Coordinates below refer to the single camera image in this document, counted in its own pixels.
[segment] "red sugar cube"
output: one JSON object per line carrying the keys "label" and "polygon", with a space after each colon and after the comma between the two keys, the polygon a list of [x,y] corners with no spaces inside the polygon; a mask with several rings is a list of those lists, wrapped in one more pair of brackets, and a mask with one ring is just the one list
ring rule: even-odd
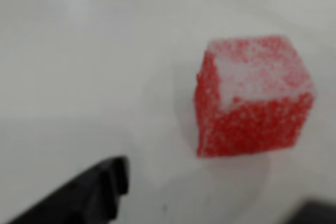
{"label": "red sugar cube", "polygon": [[286,37],[212,41],[194,96],[197,155],[293,146],[315,96],[309,73]]}

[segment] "white background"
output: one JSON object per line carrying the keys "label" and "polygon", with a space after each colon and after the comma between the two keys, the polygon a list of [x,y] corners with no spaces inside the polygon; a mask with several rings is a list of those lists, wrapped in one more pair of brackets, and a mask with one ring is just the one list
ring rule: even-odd
{"label": "white background", "polygon": [[[319,97],[298,145],[197,159],[207,41],[285,34]],[[336,0],[0,0],[0,222],[126,154],[120,224],[281,223],[336,200]]]}

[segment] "black object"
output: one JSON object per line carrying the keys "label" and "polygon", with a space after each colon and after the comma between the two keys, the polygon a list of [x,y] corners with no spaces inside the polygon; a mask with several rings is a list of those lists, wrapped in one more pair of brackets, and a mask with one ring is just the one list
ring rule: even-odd
{"label": "black object", "polygon": [[100,162],[9,224],[107,224],[129,190],[126,157]]}
{"label": "black object", "polygon": [[288,224],[335,224],[336,206],[309,201],[294,215]]}

